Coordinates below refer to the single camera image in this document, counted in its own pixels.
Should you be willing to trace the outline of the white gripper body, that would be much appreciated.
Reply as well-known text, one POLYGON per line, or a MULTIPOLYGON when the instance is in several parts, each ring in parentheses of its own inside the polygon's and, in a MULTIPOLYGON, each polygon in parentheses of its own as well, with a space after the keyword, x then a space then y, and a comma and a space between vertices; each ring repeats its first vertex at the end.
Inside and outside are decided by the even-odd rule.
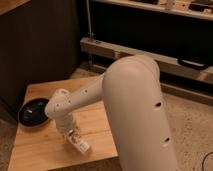
POLYGON ((61 134, 68 134, 75 128, 75 120, 72 114, 59 115, 55 118, 56 128, 61 134))

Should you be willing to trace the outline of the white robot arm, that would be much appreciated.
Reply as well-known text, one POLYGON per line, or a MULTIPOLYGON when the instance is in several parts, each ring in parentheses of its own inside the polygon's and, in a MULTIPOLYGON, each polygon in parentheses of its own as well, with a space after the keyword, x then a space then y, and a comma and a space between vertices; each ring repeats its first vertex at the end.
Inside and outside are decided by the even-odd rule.
POLYGON ((122 171, 179 171, 163 106, 160 70, 153 58, 124 57, 73 93, 56 90, 45 114, 69 137, 74 131, 70 113, 99 100, 104 103, 122 171))

